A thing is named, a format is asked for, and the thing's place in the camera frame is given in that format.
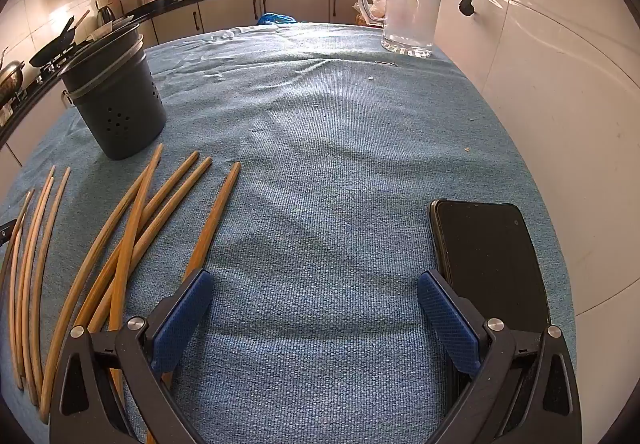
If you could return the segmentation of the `black smartphone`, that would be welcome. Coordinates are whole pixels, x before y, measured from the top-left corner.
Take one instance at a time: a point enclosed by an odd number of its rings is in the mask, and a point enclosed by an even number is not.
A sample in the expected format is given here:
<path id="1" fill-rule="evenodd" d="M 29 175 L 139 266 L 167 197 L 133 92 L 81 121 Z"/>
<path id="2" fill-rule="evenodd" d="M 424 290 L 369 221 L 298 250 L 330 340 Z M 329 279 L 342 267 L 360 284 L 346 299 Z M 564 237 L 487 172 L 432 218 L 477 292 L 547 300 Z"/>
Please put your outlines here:
<path id="1" fill-rule="evenodd" d="M 550 325 L 546 289 L 520 209 L 510 203 L 438 199 L 430 204 L 436 273 L 484 320 L 498 318 L 516 340 L 518 354 L 536 351 Z M 419 302 L 449 358 L 448 393 L 455 400 L 470 382 L 488 343 L 475 341 L 438 285 L 424 274 Z"/>

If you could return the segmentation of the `blue towel table cover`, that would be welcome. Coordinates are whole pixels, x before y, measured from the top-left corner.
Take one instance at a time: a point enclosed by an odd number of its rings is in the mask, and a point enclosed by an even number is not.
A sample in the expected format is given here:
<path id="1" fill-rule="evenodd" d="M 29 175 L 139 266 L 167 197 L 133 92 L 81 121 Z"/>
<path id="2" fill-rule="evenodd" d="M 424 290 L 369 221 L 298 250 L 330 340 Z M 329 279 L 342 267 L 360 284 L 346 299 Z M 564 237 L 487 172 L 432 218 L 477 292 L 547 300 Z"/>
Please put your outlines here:
<path id="1" fill-rule="evenodd" d="M 416 296 L 436 199 L 522 212 L 551 318 L 576 340 L 570 279 L 508 132 L 442 52 L 386 52 L 358 26 L 251 26 L 146 53 L 167 122 L 162 185 L 210 169 L 132 274 L 128 316 L 179 286 L 233 163 L 210 249 L 213 302 L 171 394 L 209 443 L 422 443 L 449 404 L 447 355 Z"/>

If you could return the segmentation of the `black utensil holder cup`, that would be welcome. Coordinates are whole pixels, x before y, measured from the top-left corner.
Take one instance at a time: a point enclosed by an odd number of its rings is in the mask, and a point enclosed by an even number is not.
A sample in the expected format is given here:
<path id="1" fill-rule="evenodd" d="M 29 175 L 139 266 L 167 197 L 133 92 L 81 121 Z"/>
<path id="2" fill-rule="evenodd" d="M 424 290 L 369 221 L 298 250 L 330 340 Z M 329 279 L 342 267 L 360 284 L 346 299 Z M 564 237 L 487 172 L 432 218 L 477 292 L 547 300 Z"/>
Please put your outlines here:
<path id="1" fill-rule="evenodd" d="M 148 147 L 166 124 L 137 23 L 126 23 L 82 48 L 61 78 L 70 102 L 112 160 Z"/>

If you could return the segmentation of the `steel kettle pot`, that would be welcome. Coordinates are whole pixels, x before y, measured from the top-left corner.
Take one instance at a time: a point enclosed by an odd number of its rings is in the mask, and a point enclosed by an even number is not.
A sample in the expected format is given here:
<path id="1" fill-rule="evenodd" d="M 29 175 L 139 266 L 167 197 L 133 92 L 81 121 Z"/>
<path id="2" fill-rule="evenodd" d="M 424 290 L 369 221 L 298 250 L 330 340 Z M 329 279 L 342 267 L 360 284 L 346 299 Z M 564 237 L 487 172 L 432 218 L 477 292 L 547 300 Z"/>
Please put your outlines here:
<path id="1" fill-rule="evenodd" d="M 4 62 L 6 50 L 1 54 L 0 107 L 4 107 L 23 85 L 23 61 Z"/>

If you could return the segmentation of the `black wok pan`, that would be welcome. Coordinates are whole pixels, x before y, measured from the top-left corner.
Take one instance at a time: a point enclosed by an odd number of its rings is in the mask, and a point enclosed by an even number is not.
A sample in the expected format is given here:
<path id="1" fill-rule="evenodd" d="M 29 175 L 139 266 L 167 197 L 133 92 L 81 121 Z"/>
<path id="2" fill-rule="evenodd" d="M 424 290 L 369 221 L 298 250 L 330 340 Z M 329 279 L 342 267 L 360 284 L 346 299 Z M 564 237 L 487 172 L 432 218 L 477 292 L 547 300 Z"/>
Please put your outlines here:
<path id="1" fill-rule="evenodd" d="M 34 68 L 42 68 L 47 63 L 63 54 L 63 52 L 72 45 L 77 27 L 85 20 L 88 14 L 90 14 L 90 11 L 86 10 L 76 24 L 74 24 L 75 18 L 70 17 L 62 32 L 53 40 L 50 40 L 46 46 L 43 46 L 43 48 L 38 50 L 38 52 L 32 56 L 32 59 L 29 60 L 29 63 Z"/>

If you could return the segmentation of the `blue plastic bag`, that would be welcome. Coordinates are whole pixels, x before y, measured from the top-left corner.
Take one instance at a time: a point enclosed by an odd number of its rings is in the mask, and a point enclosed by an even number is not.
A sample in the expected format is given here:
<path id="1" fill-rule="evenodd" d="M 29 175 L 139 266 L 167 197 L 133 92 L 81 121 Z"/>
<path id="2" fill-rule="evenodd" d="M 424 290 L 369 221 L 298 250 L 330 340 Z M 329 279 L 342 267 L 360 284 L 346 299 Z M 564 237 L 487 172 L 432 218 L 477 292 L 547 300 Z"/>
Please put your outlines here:
<path id="1" fill-rule="evenodd" d="M 272 24 L 295 24 L 297 20 L 287 14 L 265 12 L 257 20 L 258 26 L 271 26 Z"/>

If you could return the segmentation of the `clear glass mug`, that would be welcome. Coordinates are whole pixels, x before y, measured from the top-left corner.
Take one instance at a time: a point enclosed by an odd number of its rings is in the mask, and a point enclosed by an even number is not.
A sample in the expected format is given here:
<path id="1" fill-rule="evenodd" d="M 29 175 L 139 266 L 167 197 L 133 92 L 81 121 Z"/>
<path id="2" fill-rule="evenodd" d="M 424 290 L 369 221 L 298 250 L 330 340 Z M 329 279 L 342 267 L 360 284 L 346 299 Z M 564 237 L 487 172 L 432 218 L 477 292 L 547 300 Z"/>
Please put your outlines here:
<path id="1" fill-rule="evenodd" d="M 358 0 L 369 24 L 383 28 L 381 45 L 394 54 L 416 58 L 432 55 L 442 0 L 385 0 L 383 18 L 372 14 L 368 0 Z"/>

